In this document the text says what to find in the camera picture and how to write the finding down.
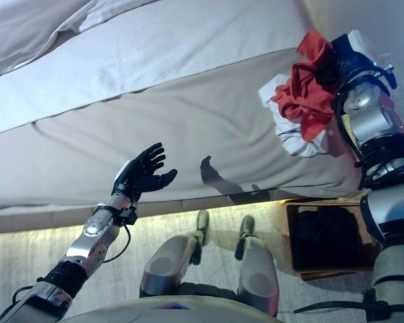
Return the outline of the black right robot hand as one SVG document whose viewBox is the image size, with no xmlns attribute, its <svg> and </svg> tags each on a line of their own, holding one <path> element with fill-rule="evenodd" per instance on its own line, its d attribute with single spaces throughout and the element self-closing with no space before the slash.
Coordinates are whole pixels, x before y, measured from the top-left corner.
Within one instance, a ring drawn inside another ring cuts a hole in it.
<svg viewBox="0 0 404 323">
<path fill-rule="evenodd" d="M 351 30 L 331 41 L 333 53 L 328 63 L 316 73 L 316 83 L 323 88 L 340 86 L 358 69 L 379 67 L 379 58 L 370 39 L 361 30 Z"/>
</svg>

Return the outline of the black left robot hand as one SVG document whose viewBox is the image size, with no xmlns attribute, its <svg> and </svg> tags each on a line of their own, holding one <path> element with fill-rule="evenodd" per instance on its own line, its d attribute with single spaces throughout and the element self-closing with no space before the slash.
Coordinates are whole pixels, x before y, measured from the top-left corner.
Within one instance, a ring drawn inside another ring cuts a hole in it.
<svg viewBox="0 0 404 323">
<path fill-rule="evenodd" d="M 164 152 L 162 143 L 156 143 L 127 161 L 114 179 L 111 195 L 122 194 L 132 202 L 137 202 L 143 193 L 155 192 L 171 184 L 178 170 L 156 174 L 164 166 Z"/>
</svg>

